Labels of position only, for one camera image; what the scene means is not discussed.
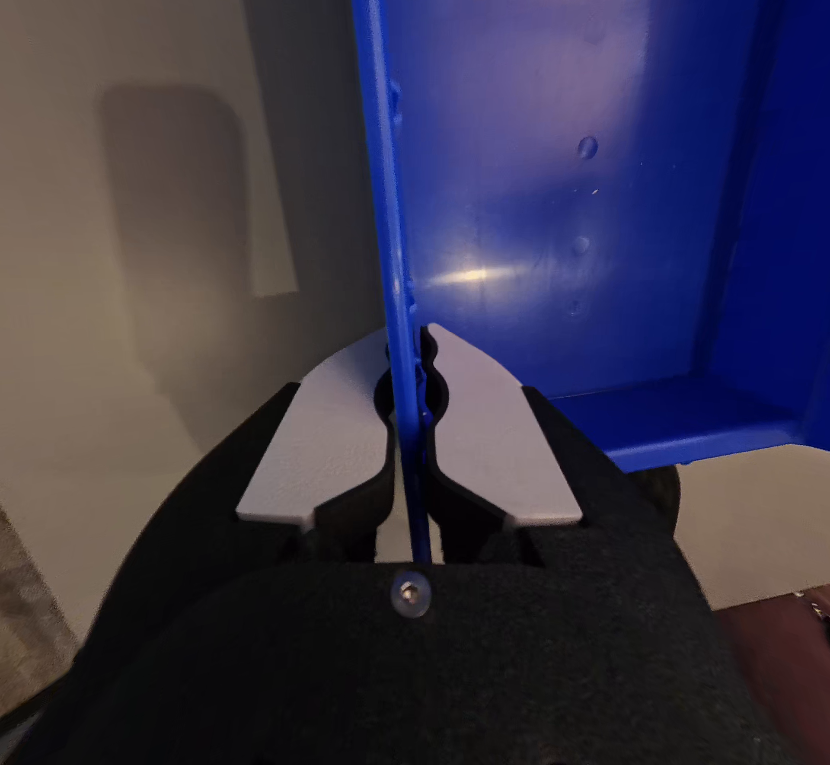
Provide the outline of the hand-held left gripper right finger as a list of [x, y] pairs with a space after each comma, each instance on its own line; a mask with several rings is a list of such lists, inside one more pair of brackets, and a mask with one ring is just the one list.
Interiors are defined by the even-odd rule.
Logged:
[[445, 563], [474, 563], [502, 532], [572, 527], [583, 511], [522, 383], [437, 323], [421, 328], [422, 485]]

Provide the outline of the black textured wrist pad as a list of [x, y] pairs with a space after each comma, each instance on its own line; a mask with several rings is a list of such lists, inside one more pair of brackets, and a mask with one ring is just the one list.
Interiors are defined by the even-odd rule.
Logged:
[[680, 513], [681, 483], [676, 465], [643, 469], [630, 474], [643, 496], [657, 509], [672, 535]]

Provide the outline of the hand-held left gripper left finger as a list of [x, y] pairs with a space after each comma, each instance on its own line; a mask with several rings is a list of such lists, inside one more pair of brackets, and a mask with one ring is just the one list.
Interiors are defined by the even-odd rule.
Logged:
[[395, 494], [387, 336], [377, 330], [314, 367], [236, 507], [240, 520], [293, 526], [374, 560]]

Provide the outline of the blue plastic bin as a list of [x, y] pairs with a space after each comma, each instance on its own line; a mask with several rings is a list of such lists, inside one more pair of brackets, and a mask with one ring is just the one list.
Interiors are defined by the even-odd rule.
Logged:
[[413, 556], [437, 323], [626, 471], [828, 450], [828, 0], [351, 0]]

